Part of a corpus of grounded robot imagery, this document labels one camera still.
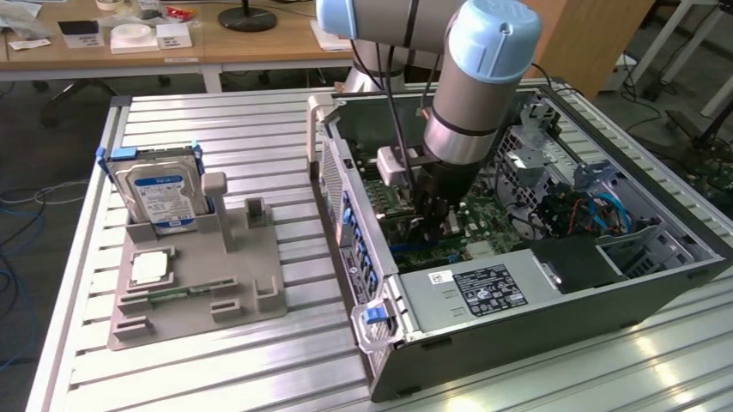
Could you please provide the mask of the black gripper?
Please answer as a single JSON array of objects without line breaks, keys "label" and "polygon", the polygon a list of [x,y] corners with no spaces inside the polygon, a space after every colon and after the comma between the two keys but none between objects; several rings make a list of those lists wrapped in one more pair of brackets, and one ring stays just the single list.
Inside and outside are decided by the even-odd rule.
[{"label": "black gripper", "polygon": [[441,224],[466,196],[478,174],[478,164],[455,165],[445,161],[422,166],[414,193],[415,213],[422,218],[419,230],[425,240],[442,236]]}]

